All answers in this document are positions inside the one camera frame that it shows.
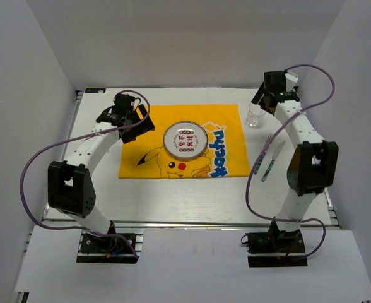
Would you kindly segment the clear drinking glass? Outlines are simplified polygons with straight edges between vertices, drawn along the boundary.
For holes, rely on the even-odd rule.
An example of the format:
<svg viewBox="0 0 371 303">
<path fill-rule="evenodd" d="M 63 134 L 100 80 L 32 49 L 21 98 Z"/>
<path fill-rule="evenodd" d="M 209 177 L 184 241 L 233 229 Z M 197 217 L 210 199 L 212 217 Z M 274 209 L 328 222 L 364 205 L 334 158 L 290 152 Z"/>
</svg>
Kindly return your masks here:
<svg viewBox="0 0 371 303">
<path fill-rule="evenodd" d="M 264 117 L 266 111 L 263 110 L 259 105 L 250 103 L 246 115 L 246 124 L 250 127 L 257 127 L 262 118 Z"/>
</svg>

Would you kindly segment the white printed plate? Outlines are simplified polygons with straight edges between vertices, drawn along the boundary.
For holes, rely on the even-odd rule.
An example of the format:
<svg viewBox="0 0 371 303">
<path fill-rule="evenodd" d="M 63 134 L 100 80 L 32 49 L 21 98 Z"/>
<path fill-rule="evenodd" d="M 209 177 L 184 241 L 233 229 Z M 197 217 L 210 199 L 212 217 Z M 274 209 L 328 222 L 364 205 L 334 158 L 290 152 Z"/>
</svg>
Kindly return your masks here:
<svg viewBox="0 0 371 303">
<path fill-rule="evenodd" d="M 193 159 L 204 153 L 208 145 L 208 134 L 195 122 L 180 121 L 167 128 L 163 135 L 163 145 L 175 158 Z"/>
</svg>

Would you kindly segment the fork with teal handle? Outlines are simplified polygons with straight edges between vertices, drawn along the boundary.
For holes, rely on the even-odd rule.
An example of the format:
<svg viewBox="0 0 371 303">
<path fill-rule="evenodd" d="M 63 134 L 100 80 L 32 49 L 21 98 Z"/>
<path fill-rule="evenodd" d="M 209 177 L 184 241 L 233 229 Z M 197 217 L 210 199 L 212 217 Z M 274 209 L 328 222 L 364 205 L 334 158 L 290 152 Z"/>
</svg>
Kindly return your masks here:
<svg viewBox="0 0 371 303">
<path fill-rule="evenodd" d="M 255 163 L 254 163 L 254 165 L 252 167 L 252 173 L 254 175 L 256 175 L 258 173 L 258 171 L 259 171 L 259 168 L 260 168 L 260 166 L 262 164 L 262 161 L 263 161 L 263 159 L 265 157 L 266 151 L 268 149 L 268 146 L 269 146 L 269 144 L 271 142 L 272 137 L 273 137 L 273 133 L 270 133 L 268 135 L 266 141 L 265 141 L 265 144 L 263 146 L 263 149 L 262 149 L 261 153 L 259 154 L 257 160 L 255 161 Z"/>
</svg>

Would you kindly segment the yellow Pikachu cloth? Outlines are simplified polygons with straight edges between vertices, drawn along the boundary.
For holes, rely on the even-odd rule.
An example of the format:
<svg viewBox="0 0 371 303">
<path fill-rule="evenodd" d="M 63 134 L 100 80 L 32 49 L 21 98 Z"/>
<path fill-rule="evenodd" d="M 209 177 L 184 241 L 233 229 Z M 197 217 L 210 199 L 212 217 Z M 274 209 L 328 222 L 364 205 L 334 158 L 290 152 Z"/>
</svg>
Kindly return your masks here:
<svg viewBox="0 0 371 303">
<path fill-rule="evenodd" d="M 122 147 L 121 179 L 247 177 L 250 164 L 236 104 L 154 105 L 155 130 Z"/>
</svg>

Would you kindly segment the knife with teal handle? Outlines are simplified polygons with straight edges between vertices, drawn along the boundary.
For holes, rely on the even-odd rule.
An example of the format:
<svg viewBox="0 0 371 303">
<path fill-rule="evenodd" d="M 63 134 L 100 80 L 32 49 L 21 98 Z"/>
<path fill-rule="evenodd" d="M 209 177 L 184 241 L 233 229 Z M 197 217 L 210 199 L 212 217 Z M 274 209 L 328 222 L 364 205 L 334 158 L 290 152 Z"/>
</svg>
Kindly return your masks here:
<svg viewBox="0 0 371 303">
<path fill-rule="evenodd" d="M 281 150 L 283 149 L 284 145 L 285 145 L 285 141 L 281 142 L 281 143 L 276 147 L 276 149 L 275 149 L 275 151 L 274 151 L 274 153 L 273 153 L 273 155 L 272 155 L 272 157 L 271 157 L 271 161 L 270 161 L 270 163 L 269 163 L 269 165 L 268 165 L 268 167 L 267 167 L 267 169 L 266 169 L 264 175 L 263 175 L 262 178 L 261 178 L 261 181 L 262 181 L 262 182 L 265 182 L 266 179 L 268 178 L 268 175 L 269 175 L 271 169 L 273 168 L 273 165 L 274 165 L 276 159 L 278 158 L 278 155 L 280 154 Z"/>
</svg>

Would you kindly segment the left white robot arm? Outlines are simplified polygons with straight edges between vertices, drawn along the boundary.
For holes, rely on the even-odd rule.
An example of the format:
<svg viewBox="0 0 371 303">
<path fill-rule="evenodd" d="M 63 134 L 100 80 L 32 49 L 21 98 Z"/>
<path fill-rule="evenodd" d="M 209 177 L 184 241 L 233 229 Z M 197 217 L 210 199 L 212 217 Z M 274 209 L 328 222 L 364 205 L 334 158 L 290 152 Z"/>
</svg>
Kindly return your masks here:
<svg viewBox="0 0 371 303">
<path fill-rule="evenodd" d="M 113 101 L 113 106 L 97 117 L 93 132 L 82 139 L 80 146 L 63 161 L 49 165 L 47 180 L 49 206 L 74 219 L 84 231 L 96 235 L 95 244 L 104 252 L 116 247 L 117 236 L 113 222 L 95 206 L 93 172 L 118 141 L 130 143 L 155 129 L 149 117 L 150 105 L 142 94 L 122 90 Z"/>
</svg>

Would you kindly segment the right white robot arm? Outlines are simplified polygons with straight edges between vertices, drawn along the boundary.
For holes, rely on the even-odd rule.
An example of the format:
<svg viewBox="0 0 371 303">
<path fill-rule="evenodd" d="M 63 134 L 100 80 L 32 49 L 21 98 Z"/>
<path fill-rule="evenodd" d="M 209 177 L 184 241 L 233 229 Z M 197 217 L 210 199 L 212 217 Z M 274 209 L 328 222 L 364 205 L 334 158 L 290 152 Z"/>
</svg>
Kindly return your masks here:
<svg viewBox="0 0 371 303">
<path fill-rule="evenodd" d="M 332 185 L 339 152 L 338 145 L 326 141 L 305 115 L 294 89 L 297 81 L 297 75 L 285 70 L 265 72 L 252 99 L 281 123 L 295 149 L 286 171 L 290 189 L 274 218 L 278 229 L 268 236 L 269 246 L 278 252 L 290 246 L 289 233 L 300 229 L 310 204 Z"/>
</svg>

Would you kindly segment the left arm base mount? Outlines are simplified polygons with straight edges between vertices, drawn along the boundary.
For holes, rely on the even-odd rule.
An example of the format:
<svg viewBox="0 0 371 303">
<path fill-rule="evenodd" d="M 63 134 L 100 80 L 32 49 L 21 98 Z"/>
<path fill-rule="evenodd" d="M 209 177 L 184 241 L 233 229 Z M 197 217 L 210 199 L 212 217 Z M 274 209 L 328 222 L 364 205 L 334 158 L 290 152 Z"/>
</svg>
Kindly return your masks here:
<svg viewBox="0 0 371 303">
<path fill-rule="evenodd" d="M 77 263 L 136 264 L 142 247 L 142 234 L 123 233 L 121 237 L 96 237 L 82 233 Z"/>
</svg>

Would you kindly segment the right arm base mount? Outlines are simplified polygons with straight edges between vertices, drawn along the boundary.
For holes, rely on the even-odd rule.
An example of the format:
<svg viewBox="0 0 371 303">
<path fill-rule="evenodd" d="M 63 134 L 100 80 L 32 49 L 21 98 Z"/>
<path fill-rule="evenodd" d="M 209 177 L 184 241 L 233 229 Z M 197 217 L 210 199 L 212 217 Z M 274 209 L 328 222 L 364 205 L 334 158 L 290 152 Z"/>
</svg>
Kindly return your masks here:
<svg viewBox="0 0 371 303">
<path fill-rule="evenodd" d="M 305 244 L 300 230 L 280 231 L 271 224 L 266 232 L 244 234 L 241 245 L 247 248 L 249 268 L 306 267 Z"/>
</svg>

